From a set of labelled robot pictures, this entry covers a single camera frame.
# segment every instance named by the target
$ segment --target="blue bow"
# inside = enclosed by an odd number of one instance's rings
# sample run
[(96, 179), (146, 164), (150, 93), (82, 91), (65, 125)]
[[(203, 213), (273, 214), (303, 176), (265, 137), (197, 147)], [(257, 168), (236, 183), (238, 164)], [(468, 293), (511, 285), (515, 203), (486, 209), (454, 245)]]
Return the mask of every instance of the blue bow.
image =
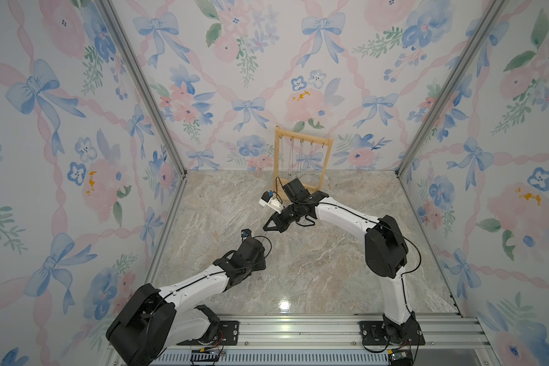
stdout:
[(160, 19), (147, 19), (143, 16), (133, 20), (134, 26), (138, 33), (143, 36), (148, 36), (153, 32), (154, 44), (157, 46), (157, 53), (150, 56), (149, 65), (153, 65), (157, 68), (157, 61), (159, 56), (164, 53), (163, 39), (168, 43), (169, 47), (175, 51), (177, 56), (181, 57), (183, 61), (189, 63), (185, 54), (189, 52), (189, 48), (179, 45), (177, 42), (166, 36), (164, 33), (159, 34), (158, 31), (163, 31), (171, 34), (179, 34), (179, 25), (177, 25), (177, 19), (172, 13), (165, 13)]
[(411, 165), (409, 165), (409, 168), (407, 170), (407, 184), (413, 180), (413, 170), (417, 170), (417, 168), (419, 167), (419, 164), (421, 164), (419, 162), (419, 159), (417, 159), (416, 157), (413, 159), (413, 161), (411, 162)]
[(154, 219), (154, 210), (152, 207), (149, 207), (146, 210), (146, 220), (145, 224), (142, 225), (142, 229), (140, 229), (140, 240), (144, 241), (146, 240), (146, 237), (149, 236), (150, 240), (152, 241), (150, 247), (151, 252), (154, 253), (154, 230), (153, 227), (159, 227), (163, 223), (161, 222), (161, 216), (157, 217), (156, 220)]
[[(299, 61), (297, 61), (297, 65), (301, 65), (301, 67), (305, 67), (305, 64), (307, 63), (307, 60), (311, 55), (316, 54), (321, 49), (321, 32), (327, 31), (334, 34), (341, 34), (344, 30), (344, 23), (346, 21), (346, 16), (344, 13), (336, 13), (333, 14), (329, 18), (323, 18), (323, 19), (317, 19), (314, 16), (308, 16), (307, 18), (303, 18), (303, 21), (301, 22), (301, 30), (303, 31), (303, 34), (308, 36), (309, 34), (315, 34), (315, 40), (313, 40), (313, 49), (311, 49), (311, 53), (306, 54), (305, 56), (301, 57)], [(332, 59), (334, 59), (335, 63), (338, 63), (338, 53), (343, 52), (344, 49), (339, 47), (330, 37), (328, 33), (324, 32), (325, 37), (325, 45), (327, 46), (327, 51), (329, 52), (329, 55)]]
[(298, 162), (303, 162), (303, 168), (302, 169), (304, 169), (304, 170), (309, 169), (310, 166), (315, 170), (322, 170), (323, 167), (321, 165), (313, 163), (313, 162), (321, 162), (322, 158), (323, 158), (323, 153), (322, 152), (317, 152), (313, 155), (301, 154), (301, 155), (297, 155), (295, 157), (295, 159)]
[(79, 117), (85, 117), (85, 114), (75, 108), (78, 102), (77, 98), (59, 98), (46, 92), (46, 90), (57, 88), (59, 88), (59, 80), (55, 76), (55, 73), (53, 73), (51, 67), (44, 60), (38, 59), (34, 63), (33, 75), (29, 77), (26, 84), (16, 83), (6, 92), (6, 98), (8, 101), (24, 114), (29, 114), (33, 111), (34, 100), (37, 100), (38, 105), (41, 107), (43, 112), (45, 112), (47, 118), (51, 121), (53, 127), (55, 128), (55, 132), (53, 132), (51, 137), (51, 151), (53, 156), (57, 156), (58, 150), (65, 153), (59, 138), (59, 133), (57, 132), (57, 130), (59, 130), (59, 126), (61, 125), (61, 120), (59, 120), (59, 114), (55, 108), (53, 108), (53, 106), (39, 94), (42, 93), (46, 99), (49, 99), (52, 103), (59, 106), (66, 112)]
[(256, 122), (258, 122), (264, 128), (266, 128), (265, 123), (270, 121), (256, 113), (256, 111), (264, 111), (264, 98), (254, 98), (252, 101), (243, 101), (241, 99), (234, 100), (232, 102), (232, 108), (235, 111), (244, 110), (244, 122), (234, 126), (234, 129), (237, 129), (238, 132), (242, 129), (242, 126), (244, 126), (244, 124), (250, 121), (250, 113), (252, 113)]
[(368, 117), (354, 123), (354, 126), (360, 127), (367, 120), (374, 118), (374, 116), (376, 115), (376, 110), (379, 111), (382, 122), (385, 125), (388, 125), (388, 120), (392, 118), (392, 116), (384, 110), (384, 107), (395, 106), (396, 99), (398, 98), (399, 98), (399, 95), (396, 93), (389, 94), (386, 97), (375, 97), (371, 95), (369, 97), (364, 98), (364, 100), (362, 101), (362, 106), (365, 108), (371, 106), (372, 108), (370, 109), (370, 113), (368, 113)]
[(91, 244), (82, 250), (80, 253), (77, 253), (71, 258), (63, 259), (64, 256), (69, 253), (75, 243), (65, 233), (57, 234), (51, 243), (51, 255), (47, 257), (43, 266), (38, 269), (32, 276), (30, 276), (29, 282), (26, 283), (24, 288), (24, 294), (29, 295), (30, 297), (39, 297), (47, 290), (51, 275), (54, 279), (61, 282), (66, 288), (67, 292), (65, 297), (63, 297), (63, 313), (67, 314), (67, 309), (69, 305), (75, 305), (69, 287), (73, 281), (71, 272), (66, 269), (55, 269), (56, 266), (71, 266), (75, 264), (86, 263), (89, 260), (93, 260), (97, 254), (89, 254), (91, 249)]
[(137, 104), (134, 107), (134, 115), (131, 120), (128, 120), (126, 124), (126, 130), (130, 136), (134, 136), (135, 133), (138, 134), (140, 138), (140, 158), (145, 158), (145, 136), (142, 134), (142, 131), (145, 131), (149, 135), (154, 135), (154, 132), (151, 131), (152, 125), (143, 125), (142, 121), (145, 119), (145, 115), (142, 114), (141, 107)]
[(187, 157), (191, 159), (197, 158), (197, 166), (193, 168), (194, 170), (199, 170), (199, 168), (204, 165), (204, 162), (215, 170), (218, 170), (218, 166), (220, 166), (220, 164), (216, 164), (210, 160), (214, 158), (214, 152), (210, 149), (203, 151), (188, 151), (185, 154), (187, 154)]
[(474, 187), (476, 186), (476, 162), (478, 162), (480, 170), (484, 171), (490, 164), (494, 163), (494, 156), (490, 152), (483, 152), (476, 140), (471, 137), (464, 142), (464, 150), (469, 152), (468, 156), (460, 163), (447, 162), (447, 169), (454, 166), (463, 169), (469, 164), (468, 175), (465, 178), (465, 190), (468, 190), (470, 183)]
[(441, 261), (441, 265), (443, 268), (449, 269), (450, 272), (455, 275), (459, 274), (462, 269), (464, 270), (465, 276), (460, 276), (460, 280), (458, 281), (457, 296), (460, 297), (460, 295), (462, 295), (467, 299), (468, 295), (465, 292), (465, 280), (468, 280), (468, 286), (472, 289), (482, 285), (482, 280), (480, 280), (480, 277), (472, 271), (469, 264), (466, 263), (464, 252), (462, 252), (461, 249), (458, 248), (455, 250), (454, 258), (459, 263), (458, 265), (449, 267), (443, 260)]

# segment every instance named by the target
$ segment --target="mounting plate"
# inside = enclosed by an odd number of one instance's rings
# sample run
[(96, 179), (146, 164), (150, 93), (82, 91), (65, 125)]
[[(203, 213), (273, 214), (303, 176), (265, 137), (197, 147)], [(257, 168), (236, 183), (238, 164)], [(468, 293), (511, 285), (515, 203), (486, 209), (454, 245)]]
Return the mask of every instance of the mounting plate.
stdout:
[[(387, 337), (384, 330), (384, 321), (360, 321), (359, 326), (365, 346), (386, 346)], [(419, 334), (417, 339), (411, 339), (410, 344), (412, 346), (417, 346), (417, 344), (424, 346), (425, 338), (423, 333)]]
[[(224, 338), (220, 342), (223, 346), (237, 346), (238, 345), (238, 332), (240, 331), (240, 322), (236, 320), (220, 320), (218, 325), (218, 332), (224, 333)], [(178, 346), (207, 346), (199, 342), (198, 340), (183, 341)]]

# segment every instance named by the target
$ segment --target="wire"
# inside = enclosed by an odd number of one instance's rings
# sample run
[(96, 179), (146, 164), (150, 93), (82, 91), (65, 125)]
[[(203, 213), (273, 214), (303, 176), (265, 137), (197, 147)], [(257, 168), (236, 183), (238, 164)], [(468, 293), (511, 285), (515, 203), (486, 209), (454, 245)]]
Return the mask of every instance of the wire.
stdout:
[(269, 256), (269, 254), (271, 253), (271, 250), (273, 249), (273, 244), (271, 242), (271, 240), (263, 235), (257, 235), (255, 238), (264, 238), (264, 239), (267, 239), (269, 241), (269, 244), (271, 245), (271, 248), (269, 249), (269, 252), (264, 256), (264, 259), (266, 259), (266, 257)]

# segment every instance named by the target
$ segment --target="marble floor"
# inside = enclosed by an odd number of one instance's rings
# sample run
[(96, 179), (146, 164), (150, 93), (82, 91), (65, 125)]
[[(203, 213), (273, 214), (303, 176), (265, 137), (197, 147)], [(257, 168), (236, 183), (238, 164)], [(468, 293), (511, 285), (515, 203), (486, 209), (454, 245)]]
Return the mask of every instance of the marble floor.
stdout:
[[(271, 189), (272, 172), (190, 171), (187, 179), (155, 286), (182, 281), (238, 249), (241, 229), (263, 235), (262, 226), (274, 212), (258, 205)], [(317, 185), (307, 174), (301, 180)], [(421, 267), (406, 276), (411, 310), (456, 312), (394, 172), (328, 171), (322, 191), (360, 212), (393, 216), (423, 255)], [(366, 266), (364, 243), (351, 234), (318, 220), (314, 227), (291, 224), (284, 233), (266, 235), (273, 245), (266, 269), (207, 298), (204, 303), (217, 314), (383, 312), (380, 282)], [(417, 252), (410, 245), (407, 259), (408, 269), (417, 266)]]

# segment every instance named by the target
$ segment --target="yellow paint spot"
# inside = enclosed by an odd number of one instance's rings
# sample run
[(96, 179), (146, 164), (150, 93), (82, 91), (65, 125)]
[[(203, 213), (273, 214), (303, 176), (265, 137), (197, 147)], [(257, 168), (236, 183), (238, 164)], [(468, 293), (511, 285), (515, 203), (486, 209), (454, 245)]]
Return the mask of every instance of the yellow paint spot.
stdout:
[(540, 195), (535, 196), (535, 195), (533, 195), (533, 193), (527, 193), (527, 194), (521, 194), (519, 196), (519, 198), (525, 199), (527, 201), (530, 200), (530, 199), (534, 199), (535, 201), (537, 201), (537, 206), (541, 206), (541, 196)]

